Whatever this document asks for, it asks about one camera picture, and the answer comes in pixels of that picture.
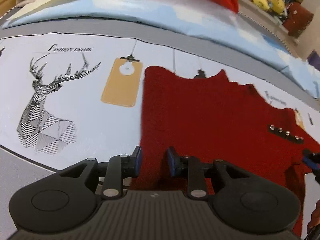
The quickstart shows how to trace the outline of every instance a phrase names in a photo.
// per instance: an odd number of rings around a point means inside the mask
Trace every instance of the circular cover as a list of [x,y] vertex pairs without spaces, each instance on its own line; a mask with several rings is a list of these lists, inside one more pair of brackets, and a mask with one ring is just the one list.
[[271,234],[292,229],[300,212],[299,199],[272,182],[252,183],[252,180],[236,179],[215,195],[213,208],[218,216],[233,228],[248,233]]
[[71,229],[85,221],[96,207],[95,195],[76,178],[39,181],[18,190],[9,202],[18,227],[39,233]]

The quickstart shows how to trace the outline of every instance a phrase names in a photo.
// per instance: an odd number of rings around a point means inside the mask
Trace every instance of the pillow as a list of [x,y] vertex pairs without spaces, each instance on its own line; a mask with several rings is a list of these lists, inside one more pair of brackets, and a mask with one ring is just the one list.
[[310,13],[297,2],[289,3],[287,11],[288,18],[283,23],[283,26],[289,31],[289,36],[298,38],[311,23],[314,14]]

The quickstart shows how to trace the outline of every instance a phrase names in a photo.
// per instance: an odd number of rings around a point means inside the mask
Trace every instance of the metal bolt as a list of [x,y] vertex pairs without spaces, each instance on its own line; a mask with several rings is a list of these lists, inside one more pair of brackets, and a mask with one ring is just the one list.
[[103,191],[103,194],[107,197],[115,197],[119,195],[119,191],[117,191],[115,188],[107,188]]
[[190,192],[190,195],[198,198],[198,197],[205,197],[207,193],[202,189],[194,189],[193,191]]

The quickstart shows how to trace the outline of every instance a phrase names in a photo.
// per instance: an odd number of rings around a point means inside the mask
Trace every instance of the antler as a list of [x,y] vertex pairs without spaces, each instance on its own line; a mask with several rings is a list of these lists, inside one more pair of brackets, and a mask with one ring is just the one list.
[[41,79],[43,77],[43,73],[42,73],[42,70],[43,68],[45,67],[45,65],[47,65],[47,63],[45,63],[39,70],[38,72],[36,71],[36,69],[38,68],[37,66],[37,63],[39,60],[41,60],[42,58],[48,56],[49,54],[47,55],[44,55],[42,57],[40,57],[39,59],[37,59],[34,63],[33,60],[34,60],[34,57],[32,58],[32,60],[30,61],[30,65],[29,65],[29,70],[31,72],[31,74],[36,78],[36,79]]
[[101,62],[99,64],[97,64],[94,68],[92,68],[91,70],[87,71],[89,63],[87,62],[85,56],[83,53],[82,54],[82,58],[84,61],[84,65],[83,67],[80,69],[80,71],[76,71],[74,73],[73,76],[70,76],[71,73],[71,63],[69,64],[69,67],[67,69],[67,72],[62,76],[62,74],[57,78],[57,76],[54,78],[54,80],[48,85],[48,87],[50,88],[50,90],[53,92],[55,91],[55,87],[60,84],[61,82],[65,82],[65,81],[70,81],[70,80],[74,80],[74,79],[79,79],[79,78],[83,78],[86,75],[90,74],[91,72],[93,72],[97,67],[100,66]]

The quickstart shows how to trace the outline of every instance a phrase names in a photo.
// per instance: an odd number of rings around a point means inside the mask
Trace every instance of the geometric deer illustration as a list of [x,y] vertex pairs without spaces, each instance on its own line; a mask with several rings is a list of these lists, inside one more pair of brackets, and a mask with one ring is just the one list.
[[2,51],[4,51],[5,47],[3,47],[2,49],[0,49],[0,57],[2,55]]
[[62,82],[80,79],[89,75],[100,66],[101,62],[87,71],[89,63],[82,53],[84,65],[79,71],[70,76],[70,63],[65,75],[60,75],[58,78],[56,76],[50,84],[44,85],[42,82],[42,70],[47,63],[39,70],[37,70],[37,64],[39,60],[47,55],[37,59],[34,63],[34,58],[32,58],[30,62],[29,71],[35,78],[32,82],[35,93],[23,111],[17,132],[20,142],[25,147],[35,147],[36,152],[57,154],[69,143],[76,141],[76,128],[72,121],[56,118],[47,112],[44,109],[44,102],[50,93],[56,92],[62,87]]

